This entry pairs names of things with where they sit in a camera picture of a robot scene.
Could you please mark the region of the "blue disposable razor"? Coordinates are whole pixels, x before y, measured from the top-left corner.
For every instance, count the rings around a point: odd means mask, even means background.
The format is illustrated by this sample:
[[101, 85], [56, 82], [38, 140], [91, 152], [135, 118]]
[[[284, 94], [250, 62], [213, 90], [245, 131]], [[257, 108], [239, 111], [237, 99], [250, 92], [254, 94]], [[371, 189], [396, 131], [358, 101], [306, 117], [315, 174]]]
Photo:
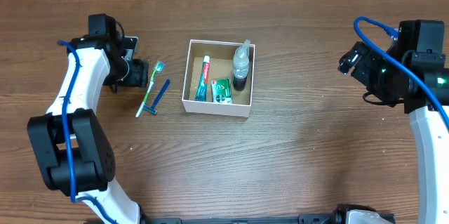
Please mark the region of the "blue disposable razor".
[[158, 105], [159, 101], [162, 99], [164, 93], [166, 92], [167, 88], [170, 85], [170, 79], [167, 79], [165, 84], [163, 85], [162, 89], [159, 91], [158, 95], [155, 97], [152, 106], [149, 107], [147, 105], [143, 105], [143, 110], [156, 115], [157, 114], [157, 110], [156, 110], [156, 106]]

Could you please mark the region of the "red green toothpaste tube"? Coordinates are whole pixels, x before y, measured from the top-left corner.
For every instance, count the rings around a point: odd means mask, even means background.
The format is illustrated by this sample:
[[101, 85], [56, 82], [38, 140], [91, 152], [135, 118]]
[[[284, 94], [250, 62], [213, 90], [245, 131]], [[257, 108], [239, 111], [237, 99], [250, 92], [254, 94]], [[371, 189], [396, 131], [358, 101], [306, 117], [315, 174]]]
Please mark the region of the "red green toothpaste tube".
[[203, 58], [203, 64], [201, 69], [201, 76], [199, 79], [199, 85], [197, 88], [195, 101], [206, 102], [207, 88], [208, 88], [208, 75], [210, 69], [210, 56], [205, 55]]

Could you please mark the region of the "green soap packet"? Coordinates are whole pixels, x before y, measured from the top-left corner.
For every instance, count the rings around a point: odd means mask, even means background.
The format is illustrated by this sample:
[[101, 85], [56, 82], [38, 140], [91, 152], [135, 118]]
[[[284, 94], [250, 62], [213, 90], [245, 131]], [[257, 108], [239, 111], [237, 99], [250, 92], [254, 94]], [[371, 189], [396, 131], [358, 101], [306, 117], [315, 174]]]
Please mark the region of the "green soap packet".
[[211, 88], [214, 103], [232, 104], [232, 90], [229, 78], [212, 80]]

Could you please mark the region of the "clear bottle dark liquid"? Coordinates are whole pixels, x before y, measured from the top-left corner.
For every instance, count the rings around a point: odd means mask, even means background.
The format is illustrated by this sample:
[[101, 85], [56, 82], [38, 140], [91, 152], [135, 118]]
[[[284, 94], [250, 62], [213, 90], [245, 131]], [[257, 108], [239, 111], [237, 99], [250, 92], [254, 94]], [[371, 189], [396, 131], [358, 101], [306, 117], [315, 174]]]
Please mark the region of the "clear bottle dark liquid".
[[232, 84], [236, 91], [242, 91], [246, 86], [249, 72], [249, 52], [250, 40], [246, 39], [234, 53]]

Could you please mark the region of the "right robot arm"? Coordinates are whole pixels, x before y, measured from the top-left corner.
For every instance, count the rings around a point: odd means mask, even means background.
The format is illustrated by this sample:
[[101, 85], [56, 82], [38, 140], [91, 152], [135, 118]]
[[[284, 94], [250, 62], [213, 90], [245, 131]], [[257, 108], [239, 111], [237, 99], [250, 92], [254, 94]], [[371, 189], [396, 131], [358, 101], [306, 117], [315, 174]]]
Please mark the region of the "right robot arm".
[[338, 70], [366, 87], [376, 105], [402, 104], [413, 131], [419, 178], [418, 223], [448, 222], [448, 68], [445, 24], [405, 20], [398, 28], [360, 16], [360, 40]]

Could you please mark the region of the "green white toothbrush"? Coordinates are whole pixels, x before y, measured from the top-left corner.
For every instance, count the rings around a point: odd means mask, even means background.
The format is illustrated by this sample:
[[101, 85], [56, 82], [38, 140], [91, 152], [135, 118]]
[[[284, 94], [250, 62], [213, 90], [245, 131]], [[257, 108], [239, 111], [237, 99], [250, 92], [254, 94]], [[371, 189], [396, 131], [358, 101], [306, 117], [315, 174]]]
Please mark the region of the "green white toothbrush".
[[163, 68], [164, 68], [164, 63], [161, 62], [161, 61], [157, 61], [156, 64], [154, 65], [154, 69], [153, 69], [153, 72], [152, 72], [150, 80], [149, 80], [149, 87], [148, 87], [147, 92], [145, 93], [145, 96], [144, 96], [144, 98], [143, 98], [143, 100], [142, 100], [142, 102], [141, 102], [141, 104], [139, 106], [138, 111], [136, 112], [136, 115], [135, 115], [136, 118], [138, 118], [142, 114], [142, 111], [144, 110], [144, 106], [147, 103], [147, 99], [148, 99], [149, 94], [150, 94], [150, 92], [152, 90], [152, 87], [154, 85], [155, 75], [162, 73]]

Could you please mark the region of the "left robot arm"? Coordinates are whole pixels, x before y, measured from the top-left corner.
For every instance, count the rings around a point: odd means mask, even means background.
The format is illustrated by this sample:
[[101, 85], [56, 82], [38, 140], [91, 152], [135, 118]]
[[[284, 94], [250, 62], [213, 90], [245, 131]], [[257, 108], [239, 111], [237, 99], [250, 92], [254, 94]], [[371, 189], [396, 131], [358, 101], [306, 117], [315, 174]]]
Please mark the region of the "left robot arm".
[[149, 65], [133, 58], [137, 44], [113, 17], [90, 15], [86, 35], [58, 41], [67, 50], [65, 78], [46, 113], [27, 124], [47, 188], [83, 202], [103, 223], [147, 222], [115, 177], [114, 152], [96, 116], [102, 87], [147, 86]]

